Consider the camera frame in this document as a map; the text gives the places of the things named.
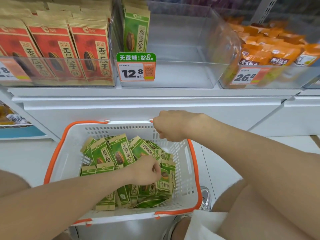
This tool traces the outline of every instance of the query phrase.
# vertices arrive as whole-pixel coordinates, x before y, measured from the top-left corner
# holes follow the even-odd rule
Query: white cabinet
[[[294,96],[249,131],[258,135],[320,135],[320,96]]]
[[[206,113],[248,130],[281,104],[282,97],[16,97],[24,109],[61,138],[74,121],[149,120],[161,110]]]

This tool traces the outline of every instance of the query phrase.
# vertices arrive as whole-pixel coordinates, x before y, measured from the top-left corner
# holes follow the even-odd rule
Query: white plastic basket
[[[150,209],[119,209],[115,211],[91,210],[74,225],[91,225],[108,222],[159,218],[179,215],[199,209],[202,196],[199,185],[198,165],[190,140],[169,142],[160,139],[152,121],[78,121],[68,125],[51,158],[44,183],[78,177],[85,157],[80,153],[89,136],[95,139],[126,133],[128,139],[140,136],[153,141],[174,155],[176,162],[176,187],[172,201]]]

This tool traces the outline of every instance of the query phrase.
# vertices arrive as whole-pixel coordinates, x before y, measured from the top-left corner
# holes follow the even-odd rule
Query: forearm
[[[126,169],[120,169],[0,198],[0,236],[12,240],[52,240],[103,197],[129,182]]]
[[[199,115],[188,138],[232,166],[283,215],[320,239],[320,157]]]

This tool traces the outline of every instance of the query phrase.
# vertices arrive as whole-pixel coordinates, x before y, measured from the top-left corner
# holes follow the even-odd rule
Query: sneaker
[[[202,211],[211,211],[211,195],[210,191],[207,187],[201,186],[201,194],[202,194],[202,203],[199,210]],[[191,217],[192,213],[178,215],[174,218],[173,222],[171,223],[170,227],[166,229],[166,231],[162,234],[161,240],[171,240],[171,235],[176,227],[176,225],[181,221],[181,219],[185,217]]]

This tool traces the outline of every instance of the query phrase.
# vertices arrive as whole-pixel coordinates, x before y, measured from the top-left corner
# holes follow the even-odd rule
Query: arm
[[[320,155],[226,125],[205,114],[162,111],[160,138],[194,140],[233,167],[281,214],[320,240]]]
[[[52,240],[121,186],[148,185],[160,177],[160,166],[146,156],[123,169],[70,178],[0,198],[0,236]]]

